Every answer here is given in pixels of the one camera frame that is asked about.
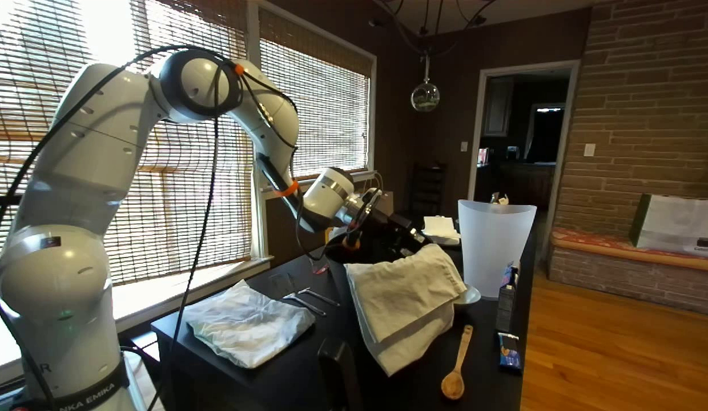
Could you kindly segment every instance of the folded towel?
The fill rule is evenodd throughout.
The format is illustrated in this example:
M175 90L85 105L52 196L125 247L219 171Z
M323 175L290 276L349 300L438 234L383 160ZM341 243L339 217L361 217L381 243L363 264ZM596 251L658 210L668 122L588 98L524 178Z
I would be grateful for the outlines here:
M454 224L451 217L424 216L423 224L424 224L423 234L438 244L460 244L461 243L461 236L454 231Z
M244 282L188 306L195 336L240 368L258 368L283 353L314 322L314 313L261 295Z
M452 328L467 283L452 258L428 244L392 264L344 265L366 347L385 374L419 362Z

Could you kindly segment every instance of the brick wall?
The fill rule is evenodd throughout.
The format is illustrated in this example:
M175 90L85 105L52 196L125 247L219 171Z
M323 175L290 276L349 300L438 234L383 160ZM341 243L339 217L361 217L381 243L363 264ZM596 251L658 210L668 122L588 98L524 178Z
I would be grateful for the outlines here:
M554 250L550 279L708 313L708 273Z
M554 226L625 239L641 193L708 199L708 0L591 11Z

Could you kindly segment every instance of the black cable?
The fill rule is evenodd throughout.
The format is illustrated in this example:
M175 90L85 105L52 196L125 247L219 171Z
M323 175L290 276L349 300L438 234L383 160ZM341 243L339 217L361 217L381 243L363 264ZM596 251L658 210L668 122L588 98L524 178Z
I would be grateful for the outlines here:
M278 132L278 128L277 128L271 122L267 122L264 108L262 108L262 104L258 102L254 87L251 87L247 81L254 81L255 86L264 87L267 92L271 92L271 94L277 94L277 96L280 96L280 98L286 98L286 102L290 102L290 96L286 96L283 92L278 92L278 90L264 86L262 81L258 81L258 78L254 78L254 76L248 76L248 73L244 73L240 81L243 81L243 86L244 86L248 98L254 102L254 105L255 105L261 120L264 120L264 123L275 131L275 136L278 137L278 143L280 143L283 146L293 150L293 153L294 153L296 146L294 146L293 143L283 139L283 136Z
M437 34L440 34L444 0L438 5Z
M215 104L219 105L219 96L216 96L219 87L216 86L219 82L215 78ZM186 287L186 293L183 293L178 317L175 317L175 328L174 328L174 344L178 340L180 322L183 322L183 315L186 315L186 309L188 309L188 302L189 302L191 282L195 282L195 275L197 275L197 267L199 267L204 241L207 236L207 223L210 223L210 216L212 216L215 185L216 185L216 163L219 163L219 116L212 120L212 128L215 128L215 132L212 132L212 170L210 170L207 199L205 199L205 210L204 210L204 220L200 220L200 234L199 234L197 250L195 250L195 261L191 261L191 267L189 267L188 287Z
M383 187L383 177L375 170L375 187Z
M467 17L464 17L464 11L461 11L461 17L464 17L464 22L467 22L467 27L464 27L464 31L476 31L476 27L479 27L481 11L485 11L486 8L492 8L493 3L496 3L496 0L486 0L469 22L467 22ZM445 56L454 52L461 44L467 44L467 41L454 41L454 44L451 44L451 48L440 51L438 57L445 57Z
M404 47L408 47L414 52L423 56L421 47L412 40L412 34L400 24L396 24L396 33Z
M127 67L141 62L141 59L148 59L154 56L161 56L161 52L170 52L170 51L183 51L183 48L197 48L197 47L161 47L161 48L151 48L146 52L140 52L138 57L132 57L131 62L117 67L115 72L110 72L106 78L101 78L65 116L59 116L52 128L44 136L44 139L29 152L29 156L25 158L25 163L20 165L20 170L14 175L14 180L12 185L6 187L6 194L2 196L5 202L0 202L0 226L2 226L2 220L5 216L10 213L10 205L12 205L12 199L17 199L17 193L19 193L19 185L23 183L23 178L28 177L29 168L35 165L36 156L49 146L49 143L71 122L71 116L76 112L83 110L83 105L87 102L91 102L110 81L115 81L118 73L123 73ZM5 310L2 302L0 302L0 320L5 322L5 328L10 330L12 338L17 340L19 350L20 350L20 356L25 358L25 365L29 368L29 373L35 374L41 393L45 395L45 402L51 408L51 411L57 410L54 404L54 395L49 387L49 381L44 380L35 356L25 350L19 332L12 328L12 317L10 313Z
M315 257L314 250L308 250L303 244L303 239L302 239L302 205L296 205L296 216L294 216L294 243L300 247L300 251L308 258L308 261L323 261L324 257Z
M251 73L244 72L243 82L244 82L244 90L247 90L248 94L251 94L251 87L248 87L247 81L254 81L254 82L261 86L262 90L267 90L267 92L280 96L283 102L288 102L288 104L293 105L294 112L300 112L300 108L294 105L294 102L293 102L288 94L283 94L280 90L277 90L277 87L271 87L271 86L262 82L261 78L254 78Z
M477 8L472 17L467 17L467 11L464 11L464 8L461 8L461 0L456 0L460 14L461 14L467 27L472 26L472 24L481 17L481 11L485 11L488 5L493 5L493 3L496 3L496 0L485 0L485 5Z
M154 393L154 397L151 397L151 402L148 402L148 408L146 408L146 411L151 411L154 408L155 408L155 402L158 402L158 392Z
M375 22L375 18L373 18L371 26L380 27L380 26L390 26L390 24L396 24L397 17L400 17L400 11L401 11L401 8L404 8L404 0L400 0L400 5L397 5L396 10L390 10L389 3L385 3L383 8L389 10L389 18L385 18L385 22Z
M423 27L421 27L423 38L428 34L428 24L430 24L430 0L424 0L424 17L423 17Z

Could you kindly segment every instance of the cardboard box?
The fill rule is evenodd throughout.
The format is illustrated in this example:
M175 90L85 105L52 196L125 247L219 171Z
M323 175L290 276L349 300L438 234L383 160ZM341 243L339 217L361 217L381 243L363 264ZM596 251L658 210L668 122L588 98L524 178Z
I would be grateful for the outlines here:
M708 258L708 199L641 194L629 239L637 250Z

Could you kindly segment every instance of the window blinds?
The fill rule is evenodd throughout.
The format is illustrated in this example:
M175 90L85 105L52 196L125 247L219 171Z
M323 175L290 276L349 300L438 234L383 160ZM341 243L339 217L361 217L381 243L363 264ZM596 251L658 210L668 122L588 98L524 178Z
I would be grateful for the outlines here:
M17 170L51 128L54 105L83 64L121 64L167 44L195 44L243 57L240 27L244 0L0 0L0 202ZM251 144L228 116L219 120L219 136L215 205L200 267L251 255ZM161 123L154 131L131 194L106 236L115 283L189 271L210 158L212 123Z
M261 64L300 110L302 132L293 171L314 177L326 168L371 168L375 59L261 10Z

